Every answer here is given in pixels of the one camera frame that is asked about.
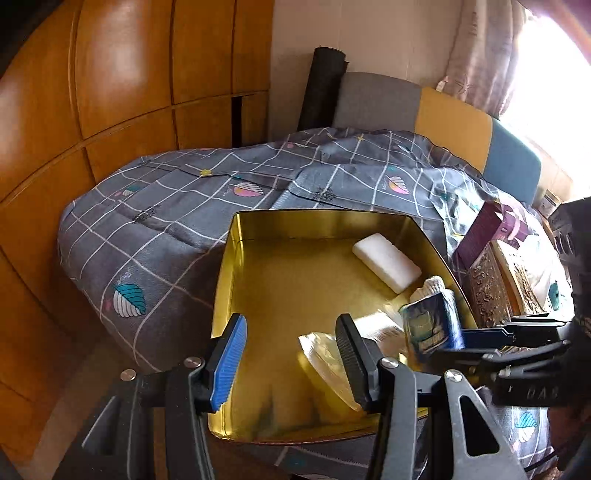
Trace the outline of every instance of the white sponge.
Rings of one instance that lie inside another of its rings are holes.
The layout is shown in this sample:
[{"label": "white sponge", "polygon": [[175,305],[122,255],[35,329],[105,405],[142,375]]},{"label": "white sponge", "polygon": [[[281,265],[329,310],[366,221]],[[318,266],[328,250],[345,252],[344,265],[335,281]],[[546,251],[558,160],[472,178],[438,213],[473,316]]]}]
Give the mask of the white sponge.
[{"label": "white sponge", "polygon": [[421,269],[380,233],[354,244],[353,253],[395,293],[421,276]]}]

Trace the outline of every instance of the cable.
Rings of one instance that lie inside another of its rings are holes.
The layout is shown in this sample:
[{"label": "cable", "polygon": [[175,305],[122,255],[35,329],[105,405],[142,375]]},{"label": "cable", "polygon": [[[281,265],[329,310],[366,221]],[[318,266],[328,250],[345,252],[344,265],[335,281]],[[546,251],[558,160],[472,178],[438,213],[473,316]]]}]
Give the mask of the cable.
[{"label": "cable", "polygon": [[571,438],[571,439],[567,440],[566,442],[564,442],[564,444],[562,444],[558,449],[556,449],[553,452],[551,452],[548,455],[546,455],[544,458],[542,458],[542,460],[538,460],[536,463],[532,463],[530,466],[524,468],[524,470],[526,472],[531,472],[535,468],[538,468],[540,465],[543,465],[544,463],[546,463],[548,460],[551,460],[556,455],[559,455],[561,453],[564,453],[565,451],[569,450],[570,448],[572,448],[577,443],[580,443],[581,442],[581,436],[580,436],[581,433],[584,434],[588,429],[589,429],[589,425],[588,424],[583,425],[581,427],[581,429],[577,432],[577,435],[575,435],[573,438]]}]

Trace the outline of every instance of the wooden floor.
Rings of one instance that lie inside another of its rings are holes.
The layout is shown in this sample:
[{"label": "wooden floor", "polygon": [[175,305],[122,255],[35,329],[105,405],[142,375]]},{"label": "wooden floor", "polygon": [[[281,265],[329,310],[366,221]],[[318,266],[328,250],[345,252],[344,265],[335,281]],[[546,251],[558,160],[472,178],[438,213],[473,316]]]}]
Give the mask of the wooden floor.
[{"label": "wooden floor", "polygon": [[[88,355],[73,375],[58,401],[31,462],[17,465],[24,480],[50,480],[86,417],[118,379],[133,366],[113,340],[105,338]],[[167,480],[164,442],[155,441],[158,480]],[[211,437],[209,452],[218,480],[288,480],[290,477],[272,465],[260,462],[237,445]]]}]

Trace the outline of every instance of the black device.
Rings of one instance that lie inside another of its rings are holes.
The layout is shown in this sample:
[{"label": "black device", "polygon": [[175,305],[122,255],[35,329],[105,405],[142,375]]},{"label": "black device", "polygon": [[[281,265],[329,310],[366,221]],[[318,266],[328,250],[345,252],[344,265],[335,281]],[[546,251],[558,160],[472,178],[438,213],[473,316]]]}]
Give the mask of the black device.
[{"label": "black device", "polygon": [[[336,340],[355,400],[365,411],[381,414],[370,480],[413,478],[417,407],[429,408],[428,479],[527,478],[467,375],[488,384],[501,404],[547,406],[568,401],[560,393],[528,393],[532,380],[536,391],[561,385],[560,358],[570,347],[565,340],[505,357],[490,349],[441,351],[442,365],[452,367],[443,375],[414,372],[383,357],[374,341],[361,337],[348,314],[337,319]],[[234,314],[203,358],[187,358],[171,371],[118,382],[72,443],[54,480],[154,479],[154,407],[165,407],[168,478],[213,480],[206,414],[226,401],[245,342],[246,319]],[[562,479],[588,478],[590,462],[591,433]]]}]

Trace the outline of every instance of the plaid blanket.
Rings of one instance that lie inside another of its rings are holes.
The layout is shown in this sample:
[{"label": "plaid blanket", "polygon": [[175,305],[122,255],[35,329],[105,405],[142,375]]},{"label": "plaid blanket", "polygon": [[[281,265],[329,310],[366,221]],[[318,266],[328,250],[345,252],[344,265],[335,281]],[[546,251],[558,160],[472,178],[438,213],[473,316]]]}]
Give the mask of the plaid blanket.
[{"label": "plaid blanket", "polygon": [[409,132],[323,128],[254,147],[173,151],[138,158],[68,205],[61,264],[119,344],[159,371],[209,339],[234,213],[402,212],[450,258],[496,197],[467,162]]}]

